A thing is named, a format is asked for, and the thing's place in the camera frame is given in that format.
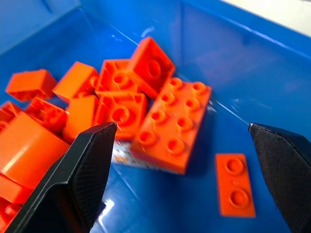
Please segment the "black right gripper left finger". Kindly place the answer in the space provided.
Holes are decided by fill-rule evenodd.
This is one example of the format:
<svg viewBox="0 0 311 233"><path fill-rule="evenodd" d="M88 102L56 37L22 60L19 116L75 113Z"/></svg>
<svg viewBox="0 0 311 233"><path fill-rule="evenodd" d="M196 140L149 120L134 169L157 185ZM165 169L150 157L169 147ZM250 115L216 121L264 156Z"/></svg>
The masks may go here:
<svg viewBox="0 0 311 233"><path fill-rule="evenodd" d="M4 233L89 233L106 188L116 131L116 122L109 122L81 132Z"/></svg>

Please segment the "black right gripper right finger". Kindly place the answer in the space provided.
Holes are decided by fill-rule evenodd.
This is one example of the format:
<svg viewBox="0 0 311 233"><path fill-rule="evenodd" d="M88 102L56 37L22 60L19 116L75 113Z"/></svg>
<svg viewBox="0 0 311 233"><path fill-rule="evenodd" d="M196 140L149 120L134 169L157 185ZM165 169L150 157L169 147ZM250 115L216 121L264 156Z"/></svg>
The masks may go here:
<svg viewBox="0 0 311 233"><path fill-rule="evenodd" d="M285 129L251 123L260 168L292 233L311 233L311 142Z"/></svg>

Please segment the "blue plastic bin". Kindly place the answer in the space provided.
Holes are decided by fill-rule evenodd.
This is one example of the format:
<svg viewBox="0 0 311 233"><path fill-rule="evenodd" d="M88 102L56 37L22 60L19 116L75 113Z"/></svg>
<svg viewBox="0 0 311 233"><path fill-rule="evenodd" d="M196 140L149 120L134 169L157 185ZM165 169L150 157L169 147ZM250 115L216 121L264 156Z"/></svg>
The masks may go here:
<svg viewBox="0 0 311 233"><path fill-rule="evenodd" d="M13 73L60 79L129 58L151 36L177 77L213 89L184 176L113 164L91 233L291 233L265 184L250 123L311 141L311 38L220 0L0 0L0 104ZM219 213L214 157L247 158L257 216Z"/></svg>

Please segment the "orange two-stud flat plate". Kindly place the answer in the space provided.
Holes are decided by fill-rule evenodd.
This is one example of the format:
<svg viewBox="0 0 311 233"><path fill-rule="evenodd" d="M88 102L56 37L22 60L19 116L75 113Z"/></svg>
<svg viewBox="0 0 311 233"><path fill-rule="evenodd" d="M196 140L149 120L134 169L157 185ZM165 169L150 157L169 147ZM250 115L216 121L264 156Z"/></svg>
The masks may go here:
<svg viewBox="0 0 311 233"><path fill-rule="evenodd" d="M220 215L256 217L246 157L242 153L215 156Z"/></svg>

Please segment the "large orange rounded block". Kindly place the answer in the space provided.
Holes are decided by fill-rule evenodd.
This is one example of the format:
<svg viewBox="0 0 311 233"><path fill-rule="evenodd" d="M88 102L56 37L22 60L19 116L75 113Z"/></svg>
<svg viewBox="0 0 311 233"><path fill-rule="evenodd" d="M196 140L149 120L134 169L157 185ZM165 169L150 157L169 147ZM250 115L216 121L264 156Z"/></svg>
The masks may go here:
<svg viewBox="0 0 311 233"><path fill-rule="evenodd" d="M22 112L0 133L0 173L34 189L68 149L68 143Z"/></svg>

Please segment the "orange square building brick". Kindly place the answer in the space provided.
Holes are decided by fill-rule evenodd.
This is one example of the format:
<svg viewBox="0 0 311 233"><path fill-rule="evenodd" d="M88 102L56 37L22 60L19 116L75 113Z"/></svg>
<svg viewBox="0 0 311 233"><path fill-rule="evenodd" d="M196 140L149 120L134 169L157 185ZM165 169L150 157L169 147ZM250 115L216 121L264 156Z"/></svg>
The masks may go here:
<svg viewBox="0 0 311 233"><path fill-rule="evenodd" d="M67 121L67 112L64 109L39 97L31 101L26 113L55 133L61 133Z"/></svg>
<svg viewBox="0 0 311 233"><path fill-rule="evenodd" d="M127 91L97 91L96 94L99 104L94 125L116 122L115 139L132 140L147 112L145 94Z"/></svg>
<svg viewBox="0 0 311 233"><path fill-rule="evenodd" d="M0 174L0 197L13 204L24 204L33 189L24 187Z"/></svg>
<svg viewBox="0 0 311 233"><path fill-rule="evenodd" d="M0 133L6 129L10 122L23 110L11 101L0 107Z"/></svg>
<svg viewBox="0 0 311 233"><path fill-rule="evenodd" d="M67 108L67 121L62 131L62 137L70 144L79 133L93 125L99 99L94 96L72 99Z"/></svg>
<svg viewBox="0 0 311 233"><path fill-rule="evenodd" d="M98 78L99 74L94 67L76 61L52 91L69 103L74 98L93 94Z"/></svg>
<svg viewBox="0 0 311 233"><path fill-rule="evenodd" d="M95 91L121 91L140 93L126 71L130 59L106 59L103 62Z"/></svg>
<svg viewBox="0 0 311 233"><path fill-rule="evenodd" d="M174 71L174 63L150 36L140 41L126 67L133 83L152 99Z"/></svg>
<svg viewBox="0 0 311 233"><path fill-rule="evenodd" d="M57 80L45 69L14 73L5 92L20 102L33 100L35 97L51 99Z"/></svg>
<svg viewBox="0 0 311 233"><path fill-rule="evenodd" d="M4 198L0 198L0 233L6 231L21 207L21 204L10 203Z"/></svg>

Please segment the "orange eight-stud building brick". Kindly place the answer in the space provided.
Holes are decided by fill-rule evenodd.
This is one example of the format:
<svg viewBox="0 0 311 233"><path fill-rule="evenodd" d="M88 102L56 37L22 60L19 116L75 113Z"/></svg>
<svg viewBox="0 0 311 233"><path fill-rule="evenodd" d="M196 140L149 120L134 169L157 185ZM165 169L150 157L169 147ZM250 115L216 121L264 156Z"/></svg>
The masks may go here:
<svg viewBox="0 0 311 233"><path fill-rule="evenodd" d="M184 175L211 93L202 82L168 79L131 143L132 156Z"/></svg>

